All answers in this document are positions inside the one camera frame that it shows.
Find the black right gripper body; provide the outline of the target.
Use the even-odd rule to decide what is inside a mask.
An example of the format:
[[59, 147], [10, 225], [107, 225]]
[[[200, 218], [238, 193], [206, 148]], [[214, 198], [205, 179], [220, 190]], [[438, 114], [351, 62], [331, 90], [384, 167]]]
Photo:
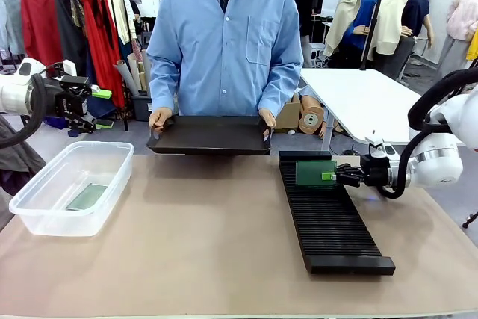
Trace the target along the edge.
[[361, 170], [364, 174], [364, 183], [369, 187], [384, 187], [389, 183], [390, 162], [388, 157], [373, 157], [362, 155]]

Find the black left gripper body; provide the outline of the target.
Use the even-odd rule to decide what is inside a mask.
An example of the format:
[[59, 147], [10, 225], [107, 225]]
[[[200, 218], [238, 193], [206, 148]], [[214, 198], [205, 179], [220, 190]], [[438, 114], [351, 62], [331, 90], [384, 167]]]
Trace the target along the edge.
[[76, 118], [87, 114], [87, 98], [92, 95], [88, 77], [65, 75], [59, 80], [60, 91], [55, 94], [55, 113], [58, 117]]

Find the person's right hand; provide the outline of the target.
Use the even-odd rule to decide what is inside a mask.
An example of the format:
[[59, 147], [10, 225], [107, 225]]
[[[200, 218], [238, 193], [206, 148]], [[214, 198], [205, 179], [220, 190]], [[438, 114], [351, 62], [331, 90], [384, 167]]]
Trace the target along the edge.
[[159, 108], [152, 112], [149, 117], [149, 128], [155, 133], [160, 134], [164, 130], [165, 122], [173, 115], [170, 108]]

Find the person's left hand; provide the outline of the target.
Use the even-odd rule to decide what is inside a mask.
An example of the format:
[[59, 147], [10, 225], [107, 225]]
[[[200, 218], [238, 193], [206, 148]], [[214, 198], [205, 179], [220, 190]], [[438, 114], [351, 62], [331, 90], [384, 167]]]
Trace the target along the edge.
[[263, 119], [268, 128], [274, 128], [276, 126], [276, 118], [273, 113], [267, 108], [260, 108], [259, 116]]

